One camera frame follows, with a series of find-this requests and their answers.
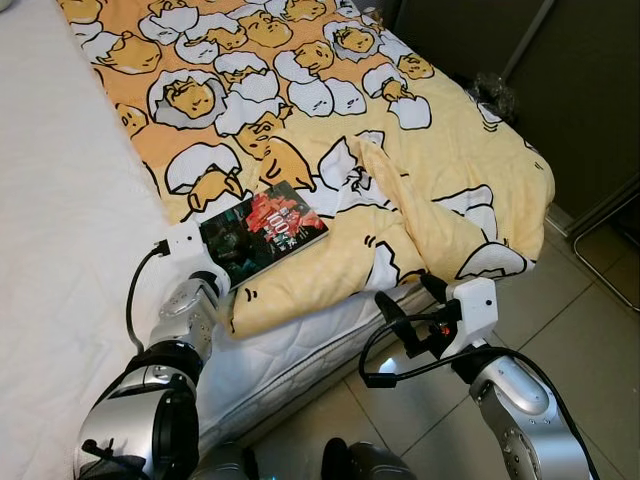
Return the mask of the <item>black metal frame chair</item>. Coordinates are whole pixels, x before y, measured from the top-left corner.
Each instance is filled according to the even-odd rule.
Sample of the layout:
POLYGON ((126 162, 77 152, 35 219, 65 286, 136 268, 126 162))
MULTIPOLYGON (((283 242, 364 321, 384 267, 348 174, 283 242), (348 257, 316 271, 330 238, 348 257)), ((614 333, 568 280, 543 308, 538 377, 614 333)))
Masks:
POLYGON ((626 296, 625 293, 622 293, 620 289, 614 285, 611 280, 605 276, 603 271, 595 268, 594 264, 586 259, 582 253, 579 252, 579 243, 589 234, 598 230, 602 225, 608 223, 614 218, 617 218, 618 215, 621 214, 623 210, 632 202, 639 200, 640 191, 639 189, 635 189, 634 192, 631 193, 630 196, 626 198, 617 198, 616 201, 613 202, 611 209, 599 212, 598 215, 594 216, 594 219, 590 221, 590 223, 586 223, 584 225, 580 225, 580 227, 576 227, 573 229, 573 232, 568 236, 568 244, 570 244, 570 251, 573 253, 573 256, 576 257, 577 260, 581 262, 582 265, 585 266, 586 269, 590 271, 591 274, 595 276, 596 280, 599 280, 600 283, 604 285, 605 288, 608 289, 609 292, 613 294, 614 297, 617 298, 618 301, 621 301, 623 305, 628 308, 631 308, 632 311, 639 314, 640 307, 636 305, 635 302, 632 302, 630 298, 626 296))

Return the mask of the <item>dark grey robot leg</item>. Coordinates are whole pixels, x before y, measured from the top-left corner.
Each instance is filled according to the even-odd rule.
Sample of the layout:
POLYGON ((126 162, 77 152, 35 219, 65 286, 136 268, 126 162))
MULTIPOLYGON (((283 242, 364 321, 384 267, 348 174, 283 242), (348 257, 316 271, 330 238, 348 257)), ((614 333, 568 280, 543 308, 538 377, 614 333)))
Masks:
POLYGON ((348 444, 334 436, 325 444, 321 480, 417 480, 397 456, 369 442, 348 444))
POLYGON ((259 480, 259 466, 252 449, 228 442, 205 453, 188 480, 259 480))

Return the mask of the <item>grey quilted mattress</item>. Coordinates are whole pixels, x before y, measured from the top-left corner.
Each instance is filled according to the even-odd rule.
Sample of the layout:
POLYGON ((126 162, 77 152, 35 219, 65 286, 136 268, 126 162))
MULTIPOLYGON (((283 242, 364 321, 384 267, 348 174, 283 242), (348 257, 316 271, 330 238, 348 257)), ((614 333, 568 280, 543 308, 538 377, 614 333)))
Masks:
POLYGON ((465 399, 465 385, 443 370, 396 390, 361 387, 355 362, 381 324, 370 294, 357 294, 248 339, 216 330, 214 352, 198 381, 201 451, 280 433, 335 393, 355 398, 351 410, 340 413, 343 419, 367 421, 358 438, 396 445, 397 428, 417 434, 433 429, 465 399))

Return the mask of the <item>dark grey robot right leg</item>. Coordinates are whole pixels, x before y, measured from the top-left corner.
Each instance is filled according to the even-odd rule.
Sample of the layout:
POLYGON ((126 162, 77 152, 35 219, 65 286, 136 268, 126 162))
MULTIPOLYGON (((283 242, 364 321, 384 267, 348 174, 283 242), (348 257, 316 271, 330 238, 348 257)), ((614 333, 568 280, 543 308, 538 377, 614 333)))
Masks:
POLYGON ((325 444, 321 480, 417 480, 397 456, 369 442, 348 444, 334 436, 325 444))

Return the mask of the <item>dark grey wardrobe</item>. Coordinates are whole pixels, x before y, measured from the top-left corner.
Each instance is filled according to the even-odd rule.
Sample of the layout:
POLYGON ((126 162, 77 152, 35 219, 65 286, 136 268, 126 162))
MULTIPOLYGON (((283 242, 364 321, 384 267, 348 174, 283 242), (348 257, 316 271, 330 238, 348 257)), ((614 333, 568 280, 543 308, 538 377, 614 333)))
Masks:
POLYGON ((392 31, 461 83, 497 74, 568 228, 639 172, 640 0, 385 0, 392 31))

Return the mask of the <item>black bin with plastic bag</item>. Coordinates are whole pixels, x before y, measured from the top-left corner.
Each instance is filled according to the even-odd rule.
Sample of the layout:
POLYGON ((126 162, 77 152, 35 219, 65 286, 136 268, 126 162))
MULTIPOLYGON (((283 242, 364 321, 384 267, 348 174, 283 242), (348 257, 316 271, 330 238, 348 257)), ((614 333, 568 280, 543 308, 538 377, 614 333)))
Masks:
POLYGON ((497 73, 477 73, 467 87, 468 93, 490 113, 497 114, 503 122, 518 120, 518 99, 515 90, 497 73))

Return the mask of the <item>white quilted mattress pad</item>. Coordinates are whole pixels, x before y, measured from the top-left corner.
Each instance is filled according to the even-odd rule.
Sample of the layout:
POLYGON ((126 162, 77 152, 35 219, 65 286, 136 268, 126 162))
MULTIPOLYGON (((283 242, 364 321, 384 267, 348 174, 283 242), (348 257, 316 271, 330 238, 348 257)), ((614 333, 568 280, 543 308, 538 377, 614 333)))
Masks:
POLYGON ((0 480, 70 480, 168 221, 56 0, 0 10, 0 480))

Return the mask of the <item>dark book with red print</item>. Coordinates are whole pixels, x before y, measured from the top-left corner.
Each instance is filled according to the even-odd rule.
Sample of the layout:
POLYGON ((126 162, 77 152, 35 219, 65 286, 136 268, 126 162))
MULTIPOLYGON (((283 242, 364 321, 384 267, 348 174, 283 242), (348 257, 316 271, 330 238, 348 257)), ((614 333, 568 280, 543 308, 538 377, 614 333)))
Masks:
POLYGON ((329 233, 291 183, 282 182, 198 223, 212 264, 237 288, 329 233))

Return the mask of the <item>yellow cartoon egg blanket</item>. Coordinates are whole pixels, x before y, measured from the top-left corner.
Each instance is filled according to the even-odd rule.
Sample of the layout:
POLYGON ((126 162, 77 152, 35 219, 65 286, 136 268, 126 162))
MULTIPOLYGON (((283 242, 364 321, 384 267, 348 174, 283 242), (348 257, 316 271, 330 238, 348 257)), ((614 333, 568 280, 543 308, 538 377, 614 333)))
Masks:
POLYGON ((328 229, 236 283, 234 337, 426 274, 534 268, 547 161, 351 1, 54 1, 166 219, 291 186, 328 229))

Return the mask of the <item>dark grey robot left leg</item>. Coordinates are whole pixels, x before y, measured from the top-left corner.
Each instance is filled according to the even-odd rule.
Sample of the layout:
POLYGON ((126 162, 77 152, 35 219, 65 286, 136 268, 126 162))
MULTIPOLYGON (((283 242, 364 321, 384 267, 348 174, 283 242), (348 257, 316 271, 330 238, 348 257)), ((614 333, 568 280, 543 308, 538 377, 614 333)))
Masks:
POLYGON ((259 480, 259 466, 252 449, 228 442, 205 453, 188 480, 259 480))

